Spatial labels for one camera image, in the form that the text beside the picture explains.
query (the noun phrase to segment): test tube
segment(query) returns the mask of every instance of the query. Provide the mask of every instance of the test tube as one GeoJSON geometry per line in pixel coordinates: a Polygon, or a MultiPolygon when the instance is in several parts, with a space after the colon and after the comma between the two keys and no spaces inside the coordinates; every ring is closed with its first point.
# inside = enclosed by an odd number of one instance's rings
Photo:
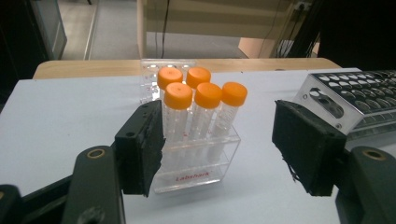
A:
{"type": "Polygon", "coordinates": [[[191,106],[192,90],[179,82],[166,86],[163,97],[163,130],[166,142],[182,141],[187,123],[187,108],[191,106]]]}
{"type": "MultiPolygon", "coordinates": [[[[197,86],[204,82],[210,82],[210,78],[212,78],[212,74],[203,67],[192,67],[187,71],[186,84],[192,88],[192,99],[194,99],[197,86]]],[[[194,107],[195,104],[192,104],[189,111],[193,112],[194,107]]]]}
{"type": "MultiPolygon", "coordinates": [[[[237,82],[227,82],[222,87],[221,104],[215,118],[211,136],[221,137],[228,135],[233,126],[238,108],[245,103],[248,89],[237,82]]],[[[219,161],[224,146],[212,147],[208,150],[209,162],[219,161]]]]}
{"type": "Polygon", "coordinates": [[[160,88],[160,100],[163,101],[165,88],[168,84],[173,82],[182,82],[183,73],[175,67],[162,67],[157,74],[157,85],[160,88]]]}
{"type": "Polygon", "coordinates": [[[201,83],[196,88],[195,108],[189,132],[189,139],[206,137],[213,114],[221,101],[221,88],[213,83],[201,83]]]}

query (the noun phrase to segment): test tube rack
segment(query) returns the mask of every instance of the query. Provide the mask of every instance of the test tube rack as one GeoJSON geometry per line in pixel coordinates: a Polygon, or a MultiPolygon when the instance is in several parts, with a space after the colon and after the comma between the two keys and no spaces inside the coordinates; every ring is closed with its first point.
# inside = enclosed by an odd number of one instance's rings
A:
{"type": "MultiPolygon", "coordinates": [[[[157,73],[164,66],[179,69],[185,80],[187,71],[195,66],[195,60],[142,60],[141,104],[159,99],[157,73]]],[[[211,137],[209,133],[204,139],[189,140],[190,125],[189,119],[183,141],[165,142],[162,166],[151,185],[155,193],[220,182],[226,175],[241,141],[236,130],[232,127],[229,134],[222,137],[211,137]],[[214,161],[208,159],[213,150],[221,151],[214,161]]]]}
{"type": "Polygon", "coordinates": [[[348,141],[396,130],[396,71],[315,73],[293,99],[348,141]]]}

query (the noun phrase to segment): floor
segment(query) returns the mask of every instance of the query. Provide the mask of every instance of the floor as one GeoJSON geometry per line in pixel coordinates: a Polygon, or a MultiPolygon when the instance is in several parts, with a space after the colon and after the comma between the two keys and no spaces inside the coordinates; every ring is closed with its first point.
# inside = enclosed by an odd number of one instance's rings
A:
{"type": "MultiPolygon", "coordinates": [[[[136,0],[58,0],[67,44],[62,60],[140,59],[136,0]]],[[[239,37],[148,33],[148,58],[246,58],[239,37]]]]}

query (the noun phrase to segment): orange cap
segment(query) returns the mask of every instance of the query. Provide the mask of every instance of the orange cap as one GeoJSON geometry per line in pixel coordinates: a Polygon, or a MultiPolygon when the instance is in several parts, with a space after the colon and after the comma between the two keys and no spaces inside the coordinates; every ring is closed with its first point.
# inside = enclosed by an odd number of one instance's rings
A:
{"type": "Polygon", "coordinates": [[[248,95],[248,89],[237,82],[227,82],[222,88],[221,101],[226,105],[240,106],[248,95]]]}
{"type": "Polygon", "coordinates": [[[192,89],[183,83],[170,83],[166,86],[163,101],[172,109],[187,109],[190,107],[192,102],[192,89]]]}
{"type": "Polygon", "coordinates": [[[165,90],[169,83],[181,82],[182,80],[183,74],[174,67],[162,67],[160,71],[158,71],[157,85],[161,90],[165,90]]]}
{"type": "Polygon", "coordinates": [[[203,108],[216,108],[221,101],[221,88],[213,83],[201,83],[197,86],[194,100],[198,106],[203,108]]]}
{"type": "Polygon", "coordinates": [[[212,75],[210,71],[203,67],[192,67],[187,72],[186,83],[193,89],[203,82],[209,82],[212,75]]]}

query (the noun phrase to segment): table surface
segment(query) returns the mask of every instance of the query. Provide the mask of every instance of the table surface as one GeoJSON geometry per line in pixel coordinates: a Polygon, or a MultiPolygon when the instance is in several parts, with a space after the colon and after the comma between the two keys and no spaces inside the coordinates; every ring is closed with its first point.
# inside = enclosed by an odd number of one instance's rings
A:
{"type": "MultiPolygon", "coordinates": [[[[127,223],[339,222],[337,190],[332,197],[311,197],[292,181],[271,141],[274,101],[291,100],[310,72],[214,73],[212,82],[220,86],[232,80],[248,89],[233,123],[242,141],[226,176],[207,186],[151,192],[147,199],[124,195],[127,223]]],[[[77,154],[111,145],[140,105],[139,88],[134,88],[139,80],[117,76],[20,81],[0,114],[0,183],[16,185],[26,195],[72,174],[77,154]]]]}
{"type": "MultiPolygon", "coordinates": [[[[206,67],[213,73],[340,68],[323,58],[197,59],[196,65],[206,67]]],[[[140,60],[49,61],[37,67],[33,79],[139,75],[140,60]]]]}

